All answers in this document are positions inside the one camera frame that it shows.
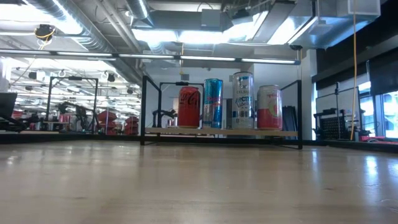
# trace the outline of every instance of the exposed ductwork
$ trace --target exposed ductwork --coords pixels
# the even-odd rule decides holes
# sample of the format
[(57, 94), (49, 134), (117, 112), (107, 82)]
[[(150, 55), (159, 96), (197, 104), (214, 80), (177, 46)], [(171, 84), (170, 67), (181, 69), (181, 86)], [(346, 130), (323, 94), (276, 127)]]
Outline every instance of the exposed ductwork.
[(150, 10), (146, 0), (126, 0), (127, 8), (135, 19), (141, 20), (146, 24), (153, 26), (154, 23), (150, 18)]
[[(43, 13), (50, 14), (58, 21), (57, 27), (66, 32), (88, 36), (74, 38), (90, 52), (115, 52), (114, 47), (105, 39), (94, 24), (82, 13), (72, 0), (23, 0)], [(141, 76), (133, 68), (118, 58), (106, 62), (116, 68), (128, 82), (141, 85)]]

